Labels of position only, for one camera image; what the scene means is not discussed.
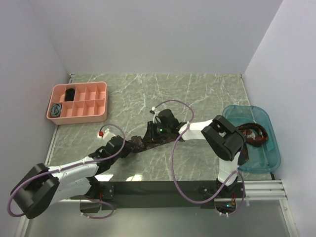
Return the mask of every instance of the pink compartment organizer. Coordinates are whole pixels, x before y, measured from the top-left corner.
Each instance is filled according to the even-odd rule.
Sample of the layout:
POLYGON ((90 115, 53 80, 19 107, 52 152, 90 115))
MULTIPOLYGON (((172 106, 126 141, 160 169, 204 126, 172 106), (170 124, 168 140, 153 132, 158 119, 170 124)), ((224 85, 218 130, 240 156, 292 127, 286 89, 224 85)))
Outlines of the pink compartment organizer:
POLYGON ((47 118, 55 124, 102 122, 107 118, 107 84, 105 82, 74 83, 56 85, 51 95, 47 118), (74 101, 65 101, 67 89, 75 89, 74 101), (52 117, 50 109, 61 105, 59 117, 52 117))

